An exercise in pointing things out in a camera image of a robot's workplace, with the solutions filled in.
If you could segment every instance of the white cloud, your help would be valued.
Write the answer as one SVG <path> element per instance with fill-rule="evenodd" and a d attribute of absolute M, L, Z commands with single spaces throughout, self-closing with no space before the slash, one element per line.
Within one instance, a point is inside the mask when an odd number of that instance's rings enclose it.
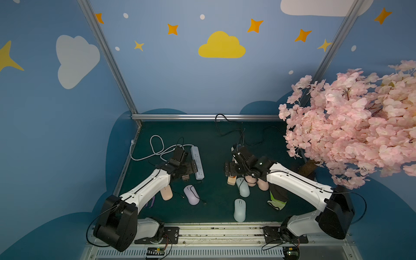
<path fill-rule="evenodd" d="M 100 51 L 81 36 L 61 35 L 56 40 L 61 66 L 58 79 L 66 89 L 75 87 L 100 61 Z"/>
<path fill-rule="evenodd" d="M 287 15 L 346 16 L 354 0 L 282 0 L 280 9 Z M 362 15 L 373 0 L 364 0 L 358 11 Z"/>

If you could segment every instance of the yellow star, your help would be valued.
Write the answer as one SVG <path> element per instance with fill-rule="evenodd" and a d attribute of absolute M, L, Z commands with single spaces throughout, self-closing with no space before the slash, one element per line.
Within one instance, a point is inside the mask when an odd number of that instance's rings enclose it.
<path fill-rule="evenodd" d="M 136 47 L 134 47 L 135 49 L 141 49 L 141 51 L 143 51 L 143 49 L 141 48 L 143 46 L 144 43 L 142 44 L 138 44 L 136 41 L 134 41 L 136 43 Z"/>
<path fill-rule="evenodd" d="M 384 23 L 384 19 L 386 19 L 387 16 L 391 15 L 392 12 L 386 12 L 386 9 L 383 8 L 383 11 L 381 11 L 380 15 L 377 16 L 376 19 L 374 19 L 374 21 L 376 22 L 380 22 L 380 24 L 382 25 Z"/>
<path fill-rule="evenodd" d="M 11 45 L 12 41 L 8 41 L 6 45 L 4 45 L 3 48 L 0 49 L 0 71 L 5 67 L 13 67 L 16 69 L 24 70 L 21 66 L 19 66 L 10 58 Z"/>
<path fill-rule="evenodd" d="M 312 32 L 312 31 L 305 32 L 304 30 L 300 29 L 299 36 L 296 38 L 295 42 L 297 42 L 297 41 L 303 41 L 303 42 L 305 42 L 305 41 L 306 41 L 306 37 L 307 37 L 307 36 L 308 36 L 308 34 L 310 34 L 311 32 Z"/>
<path fill-rule="evenodd" d="M 250 26 L 250 28 L 248 29 L 247 32 L 256 32 L 256 33 L 259 33 L 260 24 L 262 22 L 263 21 L 256 22 L 255 20 L 251 19 L 251 26 Z"/>
<path fill-rule="evenodd" d="M 326 52 L 327 51 L 327 48 L 328 48 L 328 46 L 330 46 L 331 45 L 331 43 L 332 42 L 327 42 L 327 39 L 325 39 L 325 42 L 324 42 L 324 44 L 322 44 L 322 46 L 321 47 L 319 47 L 318 49 L 324 49 L 324 52 Z"/>
<path fill-rule="evenodd" d="M 168 32 L 168 34 L 178 35 L 178 33 L 176 32 L 176 30 L 178 29 L 178 26 L 177 25 L 170 25 L 170 24 L 168 24 L 168 26 L 169 26 L 169 32 Z"/>
<path fill-rule="evenodd" d="M 95 16 L 97 16 L 98 22 L 104 24 L 103 19 L 101 18 L 102 15 L 103 14 L 95 14 Z"/>

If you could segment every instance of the computer mouse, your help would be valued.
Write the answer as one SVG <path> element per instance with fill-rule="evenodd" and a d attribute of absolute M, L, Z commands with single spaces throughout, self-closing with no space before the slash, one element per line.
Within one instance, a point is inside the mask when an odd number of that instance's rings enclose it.
<path fill-rule="evenodd" d="M 240 198 L 234 201 L 234 219 L 237 222 L 245 221 L 245 201 Z"/>
<path fill-rule="evenodd" d="M 258 179 L 257 184 L 262 191 L 267 191 L 269 189 L 269 183 L 262 179 Z"/>
<path fill-rule="evenodd" d="M 238 190 L 240 192 L 240 195 L 244 198 L 248 197 L 250 195 L 250 189 L 248 188 L 247 182 L 244 180 L 244 178 L 238 178 L 235 181 L 236 186 L 238 187 Z"/>
<path fill-rule="evenodd" d="M 173 197 L 171 186 L 168 184 L 165 188 L 161 189 L 160 194 L 164 201 L 170 200 Z"/>
<path fill-rule="evenodd" d="M 255 178 L 253 178 L 253 177 L 251 177 L 250 175 L 247 175 L 247 176 L 245 177 L 245 181 L 247 182 L 247 184 L 248 184 L 250 187 L 254 187 L 254 186 L 256 186 L 256 184 L 257 184 L 256 179 L 255 179 Z"/>
<path fill-rule="evenodd" d="M 199 195 L 193 185 L 188 185 L 183 189 L 186 197 L 188 198 L 189 204 L 196 205 L 199 203 Z"/>

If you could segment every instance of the yellow cloud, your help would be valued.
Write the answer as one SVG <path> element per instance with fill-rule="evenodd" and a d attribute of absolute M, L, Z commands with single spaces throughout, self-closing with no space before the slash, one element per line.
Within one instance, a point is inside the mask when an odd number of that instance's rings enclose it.
<path fill-rule="evenodd" d="M 198 53 L 204 58 L 241 58 L 245 48 L 240 45 L 237 37 L 218 31 L 211 34 L 207 44 L 199 47 Z"/>

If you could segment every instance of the power strip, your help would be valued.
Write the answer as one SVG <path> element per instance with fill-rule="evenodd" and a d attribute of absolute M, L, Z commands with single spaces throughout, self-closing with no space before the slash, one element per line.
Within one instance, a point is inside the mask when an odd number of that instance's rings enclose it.
<path fill-rule="evenodd" d="M 205 176 L 204 176 L 204 171 L 202 169 L 201 157 L 199 156 L 198 147 L 192 146 L 191 153 L 192 153 L 192 159 L 195 160 L 196 168 L 198 169 L 198 171 L 195 174 L 195 178 L 197 180 L 202 180 L 204 179 Z"/>

